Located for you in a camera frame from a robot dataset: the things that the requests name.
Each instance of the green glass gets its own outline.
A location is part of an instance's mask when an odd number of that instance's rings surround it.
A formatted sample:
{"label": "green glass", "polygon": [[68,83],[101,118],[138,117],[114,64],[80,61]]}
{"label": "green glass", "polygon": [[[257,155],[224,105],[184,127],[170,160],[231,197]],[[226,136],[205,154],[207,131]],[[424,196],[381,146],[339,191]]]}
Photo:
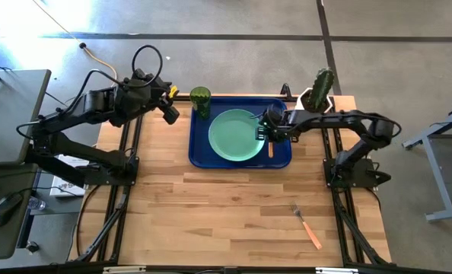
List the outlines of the green glass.
{"label": "green glass", "polygon": [[211,91],[208,88],[197,87],[190,91],[190,101],[193,108],[202,119],[208,119],[211,113]]}

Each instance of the mint green plate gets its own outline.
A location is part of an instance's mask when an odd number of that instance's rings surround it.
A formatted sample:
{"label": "mint green plate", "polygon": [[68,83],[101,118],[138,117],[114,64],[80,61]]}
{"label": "mint green plate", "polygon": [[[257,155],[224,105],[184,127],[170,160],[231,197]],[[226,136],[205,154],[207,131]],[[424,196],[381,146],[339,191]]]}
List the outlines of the mint green plate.
{"label": "mint green plate", "polygon": [[265,140],[255,140],[258,119],[246,110],[228,110],[219,114],[209,127],[209,144],[229,161],[245,161],[257,155]]}

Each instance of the wooden table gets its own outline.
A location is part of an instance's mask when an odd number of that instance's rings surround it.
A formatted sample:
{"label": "wooden table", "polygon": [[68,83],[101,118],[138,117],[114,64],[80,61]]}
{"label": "wooden table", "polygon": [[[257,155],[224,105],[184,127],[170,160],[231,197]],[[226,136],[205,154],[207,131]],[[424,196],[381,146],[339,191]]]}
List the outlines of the wooden table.
{"label": "wooden table", "polygon": [[[335,102],[337,110],[356,108],[351,96],[337,96]],[[292,145],[291,163],[280,170],[203,170],[188,158],[191,103],[174,106],[180,118],[172,126],[160,111],[145,115],[138,147],[140,170],[129,200],[120,265],[342,265],[333,200],[322,170],[320,130],[304,133]],[[358,141],[349,130],[341,130],[341,135],[345,149]],[[121,129],[104,123],[97,147],[118,149],[120,136]],[[101,187],[88,203],[81,223],[81,250],[103,225],[109,191]],[[354,189],[353,197],[359,228],[390,261],[377,200],[364,189]],[[290,201],[300,206],[323,249],[316,250],[292,214]],[[107,257],[114,234],[111,231]],[[350,233],[347,237],[355,258]]]}

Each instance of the concrete floor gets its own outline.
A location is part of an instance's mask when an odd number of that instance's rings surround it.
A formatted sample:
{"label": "concrete floor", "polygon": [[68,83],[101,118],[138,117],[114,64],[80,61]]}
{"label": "concrete floor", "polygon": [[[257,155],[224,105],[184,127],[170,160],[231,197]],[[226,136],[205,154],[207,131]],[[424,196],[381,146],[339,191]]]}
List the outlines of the concrete floor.
{"label": "concrete floor", "polygon": [[[452,0],[323,2],[331,35],[452,37]],[[45,3],[62,24],[76,32],[321,35],[315,0]],[[32,38],[38,32],[61,30],[30,1],[0,0],[0,30],[5,35],[0,34],[0,65],[51,69],[48,92],[61,100],[74,96],[89,69],[106,69],[89,59],[74,40]],[[184,92],[205,85],[215,93],[276,94],[282,83],[288,82],[293,92],[299,93],[312,84],[317,70],[327,65],[321,41],[84,41],[112,63],[121,78],[131,72],[135,49],[154,44],[168,57],[163,79],[173,81]],[[401,266],[452,271],[452,220],[425,221],[426,212],[443,209],[425,153],[422,148],[405,151],[400,146],[452,110],[452,43],[334,42],[333,55],[342,94],[355,95],[360,110],[381,113],[403,127],[389,148],[372,157],[393,177],[379,192],[393,261]],[[140,57],[138,63],[153,72],[157,60],[150,54]],[[88,87],[108,84],[97,76]],[[57,106],[46,98],[42,113]],[[99,127],[82,127],[84,130],[70,130],[69,137],[94,144]],[[64,261],[68,244],[57,242],[52,235],[70,238],[74,223],[72,216],[39,217],[31,240],[41,243],[41,254],[18,252],[0,261],[0,267]]]}

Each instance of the blue tray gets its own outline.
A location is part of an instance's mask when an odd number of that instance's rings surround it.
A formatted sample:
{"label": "blue tray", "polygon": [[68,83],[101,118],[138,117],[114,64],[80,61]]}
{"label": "blue tray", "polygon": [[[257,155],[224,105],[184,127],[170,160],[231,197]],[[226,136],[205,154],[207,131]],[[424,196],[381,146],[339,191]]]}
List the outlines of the blue tray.
{"label": "blue tray", "polygon": [[279,99],[267,97],[212,97],[211,114],[209,119],[203,120],[193,110],[190,125],[189,159],[190,162],[201,168],[282,168],[292,159],[292,146],[290,140],[273,144],[273,158],[269,158],[268,142],[253,158],[235,162],[221,158],[212,150],[209,144],[209,127],[219,114],[226,110],[247,110],[253,114],[262,113],[268,106],[274,110],[283,111],[287,107]]}

